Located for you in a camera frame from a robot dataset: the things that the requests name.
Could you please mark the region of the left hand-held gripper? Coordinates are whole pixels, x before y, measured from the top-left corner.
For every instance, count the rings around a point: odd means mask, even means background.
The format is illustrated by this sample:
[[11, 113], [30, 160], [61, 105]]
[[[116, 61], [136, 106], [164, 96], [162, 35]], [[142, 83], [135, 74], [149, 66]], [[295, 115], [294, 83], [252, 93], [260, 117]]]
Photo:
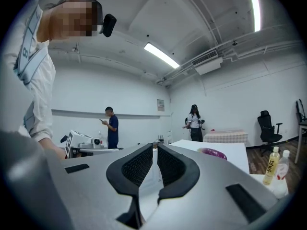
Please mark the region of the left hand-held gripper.
[[122, 150], [122, 148], [104, 149], [99, 138], [93, 138], [74, 130], [70, 130], [69, 134], [60, 140], [60, 144], [64, 145], [67, 158], [101, 155]]

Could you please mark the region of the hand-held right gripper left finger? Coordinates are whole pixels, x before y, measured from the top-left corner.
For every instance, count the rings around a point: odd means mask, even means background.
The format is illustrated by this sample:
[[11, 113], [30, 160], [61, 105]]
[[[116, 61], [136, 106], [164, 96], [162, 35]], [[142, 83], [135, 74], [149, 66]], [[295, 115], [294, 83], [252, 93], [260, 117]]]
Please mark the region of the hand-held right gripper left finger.
[[116, 223], [140, 229], [139, 189], [153, 164], [153, 144], [140, 144], [106, 154], [67, 159], [69, 177], [94, 206]]

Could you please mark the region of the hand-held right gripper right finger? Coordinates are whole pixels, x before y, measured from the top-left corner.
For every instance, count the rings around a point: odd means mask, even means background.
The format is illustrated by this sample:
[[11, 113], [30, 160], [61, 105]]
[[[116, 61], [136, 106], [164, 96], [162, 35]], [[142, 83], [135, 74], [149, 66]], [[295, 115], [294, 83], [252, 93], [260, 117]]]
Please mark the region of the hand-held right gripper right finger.
[[277, 203], [263, 184], [227, 160], [160, 145], [164, 187], [147, 230], [244, 230]]

